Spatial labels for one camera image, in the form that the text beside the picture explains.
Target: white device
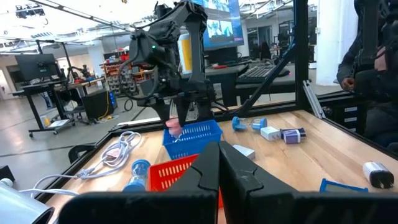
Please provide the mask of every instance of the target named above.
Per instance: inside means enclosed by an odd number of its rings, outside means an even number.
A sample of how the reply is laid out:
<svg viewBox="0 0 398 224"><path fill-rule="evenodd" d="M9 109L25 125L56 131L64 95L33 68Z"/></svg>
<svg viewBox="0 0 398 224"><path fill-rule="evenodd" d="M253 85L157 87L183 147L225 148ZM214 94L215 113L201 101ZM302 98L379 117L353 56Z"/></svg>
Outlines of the white device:
<svg viewBox="0 0 398 224"><path fill-rule="evenodd" d="M389 189L394 186L394 175L380 162L363 164L363 173L373 187Z"/></svg>
<svg viewBox="0 0 398 224"><path fill-rule="evenodd" d="M280 131L271 126L261 128L260 130L261 136L264 137L268 141L275 141L280 139Z"/></svg>
<svg viewBox="0 0 398 224"><path fill-rule="evenodd" d="M246 156L247 158L253 160L256 157L256 153L253 149L249 149L240 145L233 145L235 149L237 149L241 154Z"/></svg>

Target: blue plastic basket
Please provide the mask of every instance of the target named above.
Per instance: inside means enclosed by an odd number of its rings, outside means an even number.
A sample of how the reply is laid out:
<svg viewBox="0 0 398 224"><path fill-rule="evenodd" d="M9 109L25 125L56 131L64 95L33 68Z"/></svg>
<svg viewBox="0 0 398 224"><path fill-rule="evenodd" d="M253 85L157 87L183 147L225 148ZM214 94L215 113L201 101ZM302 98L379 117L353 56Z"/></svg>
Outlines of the blue plastic basket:
<svg viewBox="0 0 398 224"><path fill-rule="evenodd" d="M163 145L171 159L178 159L201 153L209 142L219 142L222 133L223 130L215 120L187 124L182 128L182 135L178 140L165 129Z"/></svg>

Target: person's hand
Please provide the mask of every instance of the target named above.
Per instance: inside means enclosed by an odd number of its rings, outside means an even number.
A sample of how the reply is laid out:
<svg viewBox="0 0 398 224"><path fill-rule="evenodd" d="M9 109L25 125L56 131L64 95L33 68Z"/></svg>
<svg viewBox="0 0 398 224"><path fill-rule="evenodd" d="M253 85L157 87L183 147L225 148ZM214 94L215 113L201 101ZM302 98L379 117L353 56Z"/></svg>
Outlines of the person's hand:
<svg viewBox="0 0 398 224"><path fill-rule="evenodd" d="M343 88L344 91L351 91L354 89L354 82L355 82L354 78L345 78L341 82L341 87Z"/></svg>
<svg viewBox="0 0 398 224"><path fill-rule="evenodd" d="M377 53L377 56L379 56L380 54L384 53L384 51L386 50L385 47L383 47L382 49L379 50L379 52ZM386 55L382 55L379 58L377 58L374 61L374 69L377 71L385 71L387 70L387 65L386 65Z"/></svg>

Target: small white box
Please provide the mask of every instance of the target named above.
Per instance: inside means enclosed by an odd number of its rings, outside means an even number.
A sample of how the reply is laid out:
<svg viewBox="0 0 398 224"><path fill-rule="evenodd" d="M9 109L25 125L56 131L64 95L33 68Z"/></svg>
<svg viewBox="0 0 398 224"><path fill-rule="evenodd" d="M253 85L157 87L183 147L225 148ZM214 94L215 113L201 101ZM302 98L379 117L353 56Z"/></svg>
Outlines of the small white box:
<svg viewBox="0 0 398 224"><path fill-rule="evenodd" d="M275 141L280 139L280 131L271 126L261 128L261 136L268 141Z"/></svg>
<svg viewBox="0 0 398 224"><path fill-rule="evenodd" d="M247 158L249 158L251 160L253 160L256 156L253 149L249 149L249 148L246 148L246 147L240 146L240 145L234 145L233 147L235 149L237 149L241 154L243 154L244 156L246 156Z"/></svg>

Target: plastic basket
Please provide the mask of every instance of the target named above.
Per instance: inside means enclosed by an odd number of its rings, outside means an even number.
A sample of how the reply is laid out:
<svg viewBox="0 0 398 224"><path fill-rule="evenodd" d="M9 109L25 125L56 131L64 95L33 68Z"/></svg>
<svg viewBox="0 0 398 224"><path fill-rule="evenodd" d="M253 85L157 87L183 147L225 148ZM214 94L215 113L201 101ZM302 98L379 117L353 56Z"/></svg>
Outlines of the plastic basket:
<svg viewBox="0 0 398 224"><path fill-rule="evenodd" d="M184 174L197 157L198 154L150 166L148 169L147 180L148 190L167 190ZM218 207L223 207L221 191L218 191Z"/></svg>
<svg viewBox="0 0 398 224"><path fill-rule="evenodd" d="M182 135L177 140L165 129L163 145L171 159L199 154L211 142L219 142L223 131L215 120L187 124L182 128Z"/></svg>

